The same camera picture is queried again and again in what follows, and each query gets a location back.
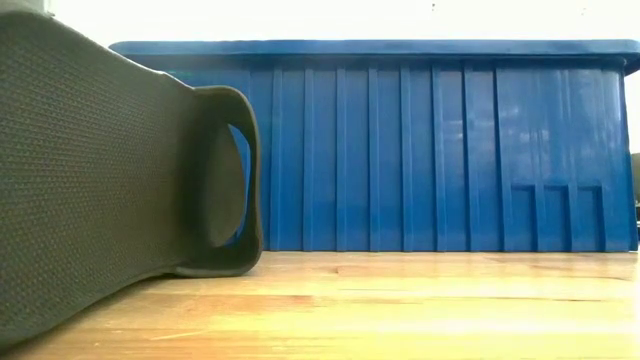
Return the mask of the blue plastic bin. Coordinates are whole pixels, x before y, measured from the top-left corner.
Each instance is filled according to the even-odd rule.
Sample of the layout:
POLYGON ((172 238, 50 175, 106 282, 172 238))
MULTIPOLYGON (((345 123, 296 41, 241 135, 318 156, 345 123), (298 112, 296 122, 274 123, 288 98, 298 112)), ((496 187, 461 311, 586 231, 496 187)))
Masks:
POLYGON ((243 92, 271 251, 629 252, 635 40, 128 41, 243 92))

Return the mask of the black rubber slide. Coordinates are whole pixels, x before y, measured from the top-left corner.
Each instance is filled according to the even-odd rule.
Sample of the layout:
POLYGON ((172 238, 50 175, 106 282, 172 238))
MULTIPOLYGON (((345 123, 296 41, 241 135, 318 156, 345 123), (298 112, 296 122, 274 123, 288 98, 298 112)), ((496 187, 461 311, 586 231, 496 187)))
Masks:
POLYGON ((0 0, 0 353, 147 278, 250 271, 260 172, 239 90, 0 0))

